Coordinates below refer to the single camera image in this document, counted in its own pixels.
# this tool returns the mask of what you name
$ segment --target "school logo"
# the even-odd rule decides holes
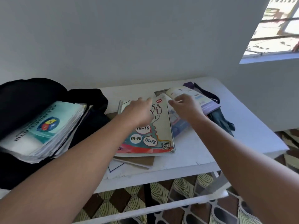
[[[58,126],[59,122],[60,122],[59,118],[55,118],[55,117],[47,118],[37,127],[36,131],[49,132],[55,129]]]

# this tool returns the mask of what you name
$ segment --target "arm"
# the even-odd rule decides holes
[[[238,142],[205,117],[190,96],[178,96],[170,105],[191,124],[226,178],[264,224],[298,223],[297,173]]]
[[[110,123],[48,163],[0,200],[2,223],[71,223],[125,138],[152,120],[149,98],[132,101]]]

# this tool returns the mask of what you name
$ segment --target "window sill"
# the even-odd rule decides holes
[[[265,61],[278,61],[278,60],[287,60],[287,59],[296,59],[299,58],[299,52],[272,52],[264,55],[252,54],[244,56],[240,64],[250,64],[257,62],[265,62]]]

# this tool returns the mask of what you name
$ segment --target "speech bubble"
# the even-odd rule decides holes
[[[147,125],[146,127],[138,127],[136,128],[137,133],[140,134],[145,134],[151,132],[151,127],[150,125]]]
[[[155,138],[153,138],[152,136],[145,137],[143,139],[143,142],[147,146],[151,146],[151,147],[157,146],[157,144],[158,144],[158,141]]]
[[[130,141],[133,143],[133,144],[138,144],[140,143],[142,140],[142,136],[139,135],[139,134],[133,134],[131,137],[130,137]]]

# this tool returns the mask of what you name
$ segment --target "bag strap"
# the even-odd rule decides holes
[[[211,100],[215,101],[217,104],[220,104],[220,98],[217,97],[215,94],[204,90],[203,88],[201,88],[199,85],[197,85],[196,83],[194,83],[194,87],[197,88],[203,95],[205,95],[206,97],[210,98]]]

